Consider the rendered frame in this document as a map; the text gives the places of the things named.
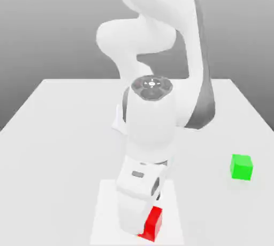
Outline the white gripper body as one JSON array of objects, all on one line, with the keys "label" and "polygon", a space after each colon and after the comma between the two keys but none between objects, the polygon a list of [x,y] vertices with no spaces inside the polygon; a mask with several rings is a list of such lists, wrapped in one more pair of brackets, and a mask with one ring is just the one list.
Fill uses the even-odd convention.
[{"label": "white gripper body", "polygon": [[156,194],[141,197],[117,190],[117,210],[123,231],[137,235],[144,231],[145,222],[156,200]]}]

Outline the small red cube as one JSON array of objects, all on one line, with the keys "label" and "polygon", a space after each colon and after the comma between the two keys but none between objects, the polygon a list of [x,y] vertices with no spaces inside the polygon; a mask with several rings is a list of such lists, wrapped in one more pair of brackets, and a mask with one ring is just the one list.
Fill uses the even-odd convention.
[{"label": "small red cube", "polygon": [[153,206],[145,222],[143,233],[138,236],[155,242],[162,225],[162,213],[162,208]]}]

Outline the small green cube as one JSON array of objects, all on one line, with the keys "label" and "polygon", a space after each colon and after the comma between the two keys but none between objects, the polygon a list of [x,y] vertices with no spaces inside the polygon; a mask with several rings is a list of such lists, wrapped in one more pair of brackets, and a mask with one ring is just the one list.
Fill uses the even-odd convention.
[{"label": "small green cube", "polygon": [[253,173],[253,162],[250,156],[232,154],[230,173],[233,179],[250,181]]}]

